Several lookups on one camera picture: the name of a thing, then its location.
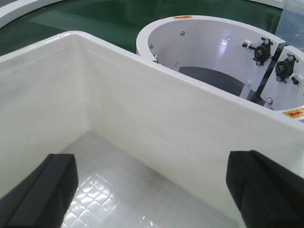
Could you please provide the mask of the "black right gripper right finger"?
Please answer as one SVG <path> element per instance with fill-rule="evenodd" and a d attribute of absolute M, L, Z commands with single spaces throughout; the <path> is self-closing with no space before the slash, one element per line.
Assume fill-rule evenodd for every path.
<path fill-rule="evenodd" d="M 248 228 L 302 228 L 304 179 L 258 151 L 231 151 L 226 184 Z"/>

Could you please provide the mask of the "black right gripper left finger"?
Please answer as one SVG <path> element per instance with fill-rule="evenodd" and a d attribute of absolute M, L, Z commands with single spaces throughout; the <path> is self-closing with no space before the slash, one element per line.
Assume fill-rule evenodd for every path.
<path fill-rule="evenodd" d="M 0 200 L 2 228 L 59 228 L 78 186 L 73 154 L 49 154 Z"/>

